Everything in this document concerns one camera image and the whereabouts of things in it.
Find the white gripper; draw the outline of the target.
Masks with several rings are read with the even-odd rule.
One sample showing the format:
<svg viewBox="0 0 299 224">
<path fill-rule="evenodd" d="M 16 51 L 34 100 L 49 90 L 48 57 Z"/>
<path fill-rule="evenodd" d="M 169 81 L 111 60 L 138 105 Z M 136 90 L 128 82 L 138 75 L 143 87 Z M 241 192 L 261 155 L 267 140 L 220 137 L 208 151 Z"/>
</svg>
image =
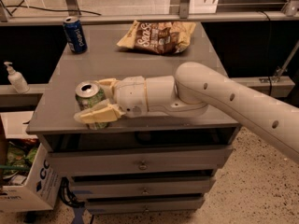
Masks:
<svg viewBox="0 0 299 224">
<path fill-rule="evenodd" d="M 74 120 L 84 124 L 97 122 L 113 122 L 122 116 L 136 118 L 148 112 L 146 102 L 145 79 L 143 77 L 127 77 L 118 82 L 116 78 L 97 80 L 96 83 L 104 91 L 105 96 L 112 96 L 116 104 L 109 99 L 99 102 L 91 108 L 74 115 Z"/>
</svg>

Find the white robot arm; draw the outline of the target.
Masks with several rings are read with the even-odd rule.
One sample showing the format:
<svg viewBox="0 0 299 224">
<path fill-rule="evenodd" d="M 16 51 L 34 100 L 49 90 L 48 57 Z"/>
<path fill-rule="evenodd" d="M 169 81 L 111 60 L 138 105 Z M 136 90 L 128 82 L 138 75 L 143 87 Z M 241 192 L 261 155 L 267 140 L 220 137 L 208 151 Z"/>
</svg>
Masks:
<svg viewBox="0 0 299 224">
<path fill-rule="evenodd" d="M 194 62 L 181 64 L 173 76 L 127 77 L 95 82 L 105 98 L 74 115 L 80 123 L 113 122 L 122 116 L 165 113 L 197 117 L 212 105 L 295 162 L 299 162 L 299 108 L 253 90 Z"/>
</svg>

